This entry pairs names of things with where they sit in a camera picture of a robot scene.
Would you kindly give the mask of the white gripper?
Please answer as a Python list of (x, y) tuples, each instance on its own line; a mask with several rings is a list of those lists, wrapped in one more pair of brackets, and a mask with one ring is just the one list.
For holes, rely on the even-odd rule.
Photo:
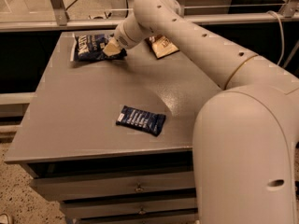
[(136, 20), (135, 16), (128, 16), (116, 28), (112, 37), (103, 49), (106, 56), (119, 55), (122, 48), (131, 49), (146, 38), (147, 30)]

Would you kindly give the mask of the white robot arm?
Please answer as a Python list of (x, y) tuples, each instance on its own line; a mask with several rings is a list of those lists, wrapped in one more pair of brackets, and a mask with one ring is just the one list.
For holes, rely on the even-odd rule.
[(297, 77), (179, 12), (176, 0), (135, 0), (107, 48), (165, 35), (220, 87), (193, 127), (200, 223), (297, 224)]

